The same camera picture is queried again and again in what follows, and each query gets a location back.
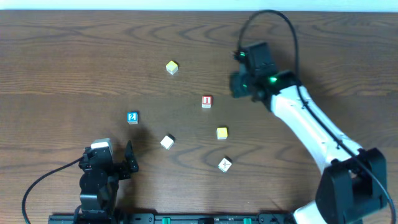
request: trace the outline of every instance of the white wall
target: white wall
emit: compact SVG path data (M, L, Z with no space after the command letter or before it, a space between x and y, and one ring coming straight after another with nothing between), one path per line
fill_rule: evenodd
M398 12L398 0L0 0L0 9Z

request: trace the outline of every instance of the wood grain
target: wood grain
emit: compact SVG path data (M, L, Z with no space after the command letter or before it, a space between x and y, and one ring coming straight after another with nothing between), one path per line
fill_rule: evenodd
M231 51L250 12L1 11L0 223L22 223L21 200L42 174L111 138L120 157L133 140L140 172L121 182L118 205L159 213L294 210L314 198L320 174L291 130L249 99L232 99ZM398 198L398 15L290 12L302 80L318 106L388 161ZM246 42L267 40L281 69L293 68L282 20L264 16ZM180 64L174 76L170 60ZM201 96L213 95L210 110ZM128 125L131 110L140 124ZM217 141L218 126L229 127ZM159 142L167 134L171 150ZM225 156L234 164L217 169ZM74 211L77 166L30 193L32 223ZM388 209L366 223L387 223Z

